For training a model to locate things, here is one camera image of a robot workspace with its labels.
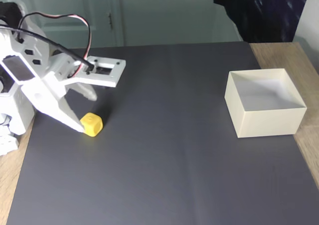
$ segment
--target white box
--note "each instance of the white box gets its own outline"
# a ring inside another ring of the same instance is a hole
[[[295,134],[307,110],[285,69],[229,72],[225,100],[238,138]]]

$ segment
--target wooden table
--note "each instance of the wooden table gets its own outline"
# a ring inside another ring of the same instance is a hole
[[[261,68],[285,68],[308,110],[294,138],[319,188],[319,75],[298,43],[251,44]],[[19,150],[0,157],[0,225],[5,225],[32,124]]]

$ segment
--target dark gray surface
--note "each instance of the dark gray surface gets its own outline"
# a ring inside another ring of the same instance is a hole
[[[123,58],[116,89],[79,117],[96,138],[38,114],[8,225],[318,224],[319,192],[292,136],[238,139],[230,70],[259,68],[243,42],[93,49]]]

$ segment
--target dark fabric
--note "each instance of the dark fabric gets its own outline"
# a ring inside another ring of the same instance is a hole
[[[214,0],[246,42],[291,42],[306,0]]]

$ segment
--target yellow block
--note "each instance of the yellow block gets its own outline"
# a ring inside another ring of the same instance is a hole
[[[102,119],[96,114],[87,113],[80,121],[84,126],[84,133],[91,137],[95,137],[103,129]]]

